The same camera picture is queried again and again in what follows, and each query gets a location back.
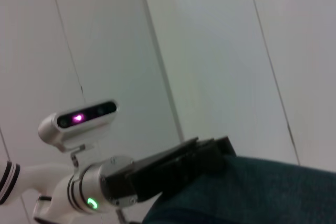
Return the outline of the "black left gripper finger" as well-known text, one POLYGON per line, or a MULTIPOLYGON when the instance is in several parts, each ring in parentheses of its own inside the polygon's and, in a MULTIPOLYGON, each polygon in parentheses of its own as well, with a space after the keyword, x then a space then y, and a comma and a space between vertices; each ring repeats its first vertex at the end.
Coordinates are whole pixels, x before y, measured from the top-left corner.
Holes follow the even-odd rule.
POLYGON ((223 155, 236 156, 236 152, 228 136, 216 139, 215 143, 223 155))

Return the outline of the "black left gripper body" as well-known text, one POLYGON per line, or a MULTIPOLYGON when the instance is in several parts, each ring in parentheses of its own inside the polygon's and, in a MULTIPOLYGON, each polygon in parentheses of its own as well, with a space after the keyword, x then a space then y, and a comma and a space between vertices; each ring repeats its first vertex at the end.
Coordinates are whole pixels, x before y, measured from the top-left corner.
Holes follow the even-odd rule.
POLYGON ((144 202, 160 193, 174 194, 199 176, 223 167, 223 154, 215 139, 194 138, 105 176, 102 191, 110 201, 135 197, 144 202))

